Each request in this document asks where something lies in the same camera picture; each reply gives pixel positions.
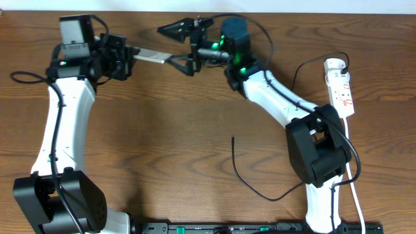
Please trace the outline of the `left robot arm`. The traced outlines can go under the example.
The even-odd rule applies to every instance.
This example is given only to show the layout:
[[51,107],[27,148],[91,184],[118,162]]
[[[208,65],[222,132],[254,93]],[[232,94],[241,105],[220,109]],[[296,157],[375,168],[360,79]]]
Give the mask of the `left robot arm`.
[[138,233],[133,217],[107,206],[103,191],[87,176],[88,117],[99,85],[131,75],[138,49],[126,37],[102,34],[58,45],[45,76],[49,92],[40,152],[13,196],[36,233]]

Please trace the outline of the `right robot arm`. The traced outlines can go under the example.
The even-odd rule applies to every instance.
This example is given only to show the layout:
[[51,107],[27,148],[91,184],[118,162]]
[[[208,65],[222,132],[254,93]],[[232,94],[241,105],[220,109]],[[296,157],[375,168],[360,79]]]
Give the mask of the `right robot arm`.
[[158,33],[183,43],[190,40],[188,55],[173,55],[167,63],[186,75],[199,72],[205,63],[224,65],[232,90],[258,104],[285,129],[292,169],[307,191],[306,224],[312,233],[340,233],[339,187],[347,164],[358,154],[345,135],[338,112],[330,104],[318,106],[282,85],[251,50],[247,17],[224,14],[220,39],[210,41],[207,30],[213,17],[184,18],[159,27]]

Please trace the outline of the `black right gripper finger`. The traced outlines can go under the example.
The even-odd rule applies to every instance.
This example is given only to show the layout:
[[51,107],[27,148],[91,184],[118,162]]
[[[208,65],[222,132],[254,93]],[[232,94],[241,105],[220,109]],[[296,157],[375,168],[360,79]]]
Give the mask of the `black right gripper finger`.
[[[184,60],[184,64],[178,63],[179,60]],[[188,76],[194,75],[194,66],[193,66],[193,58],[190,55],[172,55],[171,57],[165,60],[166,63],[172,65],[174,68],[179,70],[180,72],[184,73]]]
[[192,18],[184,18],[177,22],[159,27],[157,32],[167,38],[183,43],[193,30],[194,20]]

